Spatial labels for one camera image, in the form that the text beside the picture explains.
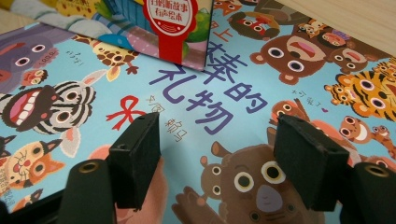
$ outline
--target cartoon animal face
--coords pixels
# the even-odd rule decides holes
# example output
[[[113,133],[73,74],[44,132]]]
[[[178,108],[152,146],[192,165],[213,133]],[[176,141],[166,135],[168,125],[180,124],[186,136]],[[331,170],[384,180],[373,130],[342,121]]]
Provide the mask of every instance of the cartoon animal face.
[[[367,66],[367,59],[354,49],[335,49],[326,60],[341,67],[342,73],[358,72]]]
[[[75,34],[38,24],[0,40],[0,92],[13,91],[21,83],[23,71],[50,63],[58,55],[54,44],[73,35]]]
[[[250,55],[254,63],[268,63],[280,72],[279,79],[294,85],[325,64],[325,53],[315,44],[295,35],[283,35],[265,44],[260,52]]]
[[[372,139],[367,124],[351,116],[344,117],[339,132],[349,141],[358,144],[366,144]]]
[[[279,34],[274,16],[259,12],[237,12],[228,22],[238,34],[257,40],[269,40]]]
[[[298,193],[277,165],[270,146],[230,153],[215,142],[212,153],[222,157],[222,163],[205,163],[203,190],[205,196],[221,198],[219,215],[227,223],[309,223]],[[207,179],[213,176],[215,181]]]
[[[301,32],[306,32],[309,35],[309,37],[312,38],[315,35],[318,35],[321,30],[327,27],[327,25],[321,21],[312,19],[308,23],[299,24],[298,27]]]
[[[0,169],[5,172],[9,187],[12,189],[31,187],[48,174],[62,169],[64,163],[54,161],[50,155],[51,151],[61,142],[60,139],[48,143],[33,142],[7,157],[7,161]]]
[[[37,85],[47,79],[49,73],[45,69],[34,69],[23,73],[20,90],[27,86]]]
[[[227,16],[228,14],[239,10],[241,7],[242,4],[238,0],[215,0],[215,3],[213,4],[213,9],[221,9],[223,16]]]

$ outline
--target children's book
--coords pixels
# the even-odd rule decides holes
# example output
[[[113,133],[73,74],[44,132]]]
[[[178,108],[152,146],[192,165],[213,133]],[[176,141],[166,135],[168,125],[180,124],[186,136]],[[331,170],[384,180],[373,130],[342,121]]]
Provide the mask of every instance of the children's book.
[[[204,70],[213,0],[7,0],[9,10]]]
[[[307,210],[277,164],[281,114],[321,129],[350,166],[396,171],[393,56],[274,0],[216,0],[210,28],[203,71],[43,23],[0,35],[8,210],[63,189],[75,164],[105,158],[150,112],[162,157],[142,210],[117,209],[119,223],[340,223],[340,203]]]

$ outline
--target cartoon tiger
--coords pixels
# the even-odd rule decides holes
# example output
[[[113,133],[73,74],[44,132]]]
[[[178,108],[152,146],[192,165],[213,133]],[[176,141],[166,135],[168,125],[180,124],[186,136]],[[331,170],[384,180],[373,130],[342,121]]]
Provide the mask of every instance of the cartoon tiger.
[[[373,67],[373,71],[382,73],[391,80],[396,80],[396,58],[390,57],[387,62],[378,63],[376,67]]]
[[[396,81],[383,73],[363,71],[357,75],[340,74],[338,84],[325,85],[334,105],[350,105],[362,117],[374,116],[396,121]]]

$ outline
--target cartoon mouth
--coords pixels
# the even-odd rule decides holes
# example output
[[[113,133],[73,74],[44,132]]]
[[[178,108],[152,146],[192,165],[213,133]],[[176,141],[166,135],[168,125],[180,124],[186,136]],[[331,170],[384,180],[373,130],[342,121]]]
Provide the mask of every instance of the cartoon mouth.
[[[18,163],[14,165],[14,167],[12,168],[12,171],[14,173],[19,173],[20,169],[22,168],[22,166],[29,166],[30,165],[30,161],[27,160],[23,163],[23,165],[19,165]]]
[[[350,98],[351,98],[352,100],[354,100],[354,99],[356,98],[356,95],[355,95],[355,92],[354,92],[354,91],[347,91],[347,92],[349,93]]]
[[[57,99],[58,95],[51,86],[21,91],[5,106],[4,123],[17,128],[18,132],[29,130],[42,120],[50,118],[50,108]]]
[[[389,85],[389,84],[387,84],[386,86],[389,88],[391,92],[393,92],[393,95],[396,96],[396,87],[394,85]]]
[[[305,43],[302,42],[292,42],[290,44],[291,46],[302,50],[303,52],[305,52],[309,57],[314,57],[315,56],[315,50],[313,48],[311,48],[310,46],[308,46]]]
[[[16,44],[7,46],[7,47],[5,47],[5,48],[0,50],[0,55],[3,55],[3,54],[5,54],[5,53],[7,53],[7,52],[9,52],[9,51],[11,51],[13,49],[20,48],[20,47],[22,47],[24,45],[25,45],[24,43],[16,43]]]
[[[362,124],[359,125],[361,127],[361,133],[355,138],[359,141],[366,139],[367,137],[367,130],[364,128]]]
[[[357,53],[354,52],[347,52],[347,55],[349,55],[350,57],[352,57],[353,59],[355,59],[356,61],[360,61],[361,57],[359,57],[359,55]]]

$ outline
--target cartoon nose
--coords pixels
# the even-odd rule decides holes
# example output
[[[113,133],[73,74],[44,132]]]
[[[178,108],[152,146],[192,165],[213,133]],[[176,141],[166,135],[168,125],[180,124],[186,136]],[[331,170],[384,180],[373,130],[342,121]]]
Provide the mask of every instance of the cartoon nose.
[[[292,52],[290,53],[290,55],[293,56],[294,58],[300,58],[300,54],[297,53],[296,51],[292,51]]]
[[[275,212],[283,205],[282,196],[276,189],[261,185],[257,192],[256,205],[263,212]]]

